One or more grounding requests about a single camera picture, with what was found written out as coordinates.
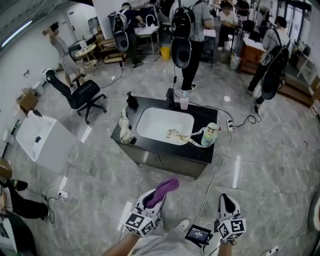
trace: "soap dispenser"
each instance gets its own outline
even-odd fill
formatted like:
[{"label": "soap dispenser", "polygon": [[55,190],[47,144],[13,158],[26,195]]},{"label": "soap dispenser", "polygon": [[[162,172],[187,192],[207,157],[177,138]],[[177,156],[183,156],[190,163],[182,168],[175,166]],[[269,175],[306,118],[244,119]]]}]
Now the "soap dispenser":
[{"label": "soap dispenser", "polygon": [[129,91],[126,95],[128,95],[128,99],[126,100],[128,106],[132,109],[137,109],[139,107],[137,98],[131,95],[131,91]]}]

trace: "white shirt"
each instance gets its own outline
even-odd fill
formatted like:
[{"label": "white shirt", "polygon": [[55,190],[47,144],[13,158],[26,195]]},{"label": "white shirt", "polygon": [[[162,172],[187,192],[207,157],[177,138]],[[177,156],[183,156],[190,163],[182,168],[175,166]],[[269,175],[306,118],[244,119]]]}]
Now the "white shirt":
[{"label": "white shirt", "polygon": [[224,13],[223,10],[220,11],[220,20],[222,22],[228,22],[228,23],[231,23],[231,24],[238,23],[238,17],[236,15],[236,13],[233,12],[233,11],[230,11],[228,16]]}]

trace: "cardboard box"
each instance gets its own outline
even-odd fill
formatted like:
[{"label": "cardboard box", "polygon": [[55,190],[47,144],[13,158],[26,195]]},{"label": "cardboard box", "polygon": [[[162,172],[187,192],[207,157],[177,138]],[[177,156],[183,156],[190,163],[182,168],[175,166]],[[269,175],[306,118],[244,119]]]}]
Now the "cardboard box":
[{"label": "cardboard box", "polygon": [[38,99],[30,88],[23,89],[22,95],[16,99],[24,113],[28,113],[30,109],[34,109],[38,104]]},{"label": "cardboard box", "polygon": [[0,157],[0,175],[10,179],[12,176],[12,170],[10,164]]}]

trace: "jeans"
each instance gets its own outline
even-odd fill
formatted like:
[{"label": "jeans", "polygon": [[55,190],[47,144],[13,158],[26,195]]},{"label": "jeans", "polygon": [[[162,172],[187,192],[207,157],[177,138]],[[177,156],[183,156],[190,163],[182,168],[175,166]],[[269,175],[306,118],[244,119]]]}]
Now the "jeans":
[{"label": "jeans", "polygon": [[133,65],[137,65],[139,63],[137,56],[137,37],[134,32],[127,32],[127,35],[129,40],[128,55],[130,57],[131,63]]},{"label": "jeans", "polygon": [[199,41],[190,41],[191,42],[191,57],[188,66],[182,69],[183,82],[182,88],[183,91],[191,90],[191,85],[195,79],[201,57],[201,51],[204,48],[204,42]]},{"label": "jeans", "polygon": [[[253,92],[255,90],[255,88],[257,87],[259,81],[264,78],[265,73],[267,72],[268,67],[262,65],[261,63],[258,65],[258,67],[256,68],[256,72],[254,77],[252,78],[248,90]],[[256,99],[256,103],[257,104],[262,104],[265,101],[265,99],[260,96],[259,98]]]},{"label": "jeans", "polygon": [[219,47],[224,47],[225,46],[225,42],[227,42],[229,40],[228,39],[228,35],[233,35],[235,33],[235,31],[236,30],[233,27],[221,25],[220,33],[219,33],[218,46]]}]

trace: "black office chair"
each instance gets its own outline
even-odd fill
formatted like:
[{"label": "black office chair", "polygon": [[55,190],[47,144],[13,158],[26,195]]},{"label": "black office chair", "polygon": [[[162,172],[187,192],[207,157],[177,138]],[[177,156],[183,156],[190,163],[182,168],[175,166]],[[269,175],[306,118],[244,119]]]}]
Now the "black office chair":
[{"label": "black office chair", "polygon": [[95,102],[101,97],[104,99],[107,97],[104,94],[101,94],[98,97],[93,98],[100,92],[99,86],[94,81],[88,80],[80,86],[79,79],[84,76],[83,74],[80,74],[73,79],[72,82],[76,82],[78,88],[72,94],[70,88],[55,76],[55,72],[53,70],[47,71],[45,75],[47,82],[66,97],[70,107],[73,110],[77,110],[79,116],[81,116],[80,112],[86,109],[85,122],[87,125],[90,124],[88,121],[88,115],[91,108],[101,109],[104,113],[107,112],[104,107],[95,104]]}]

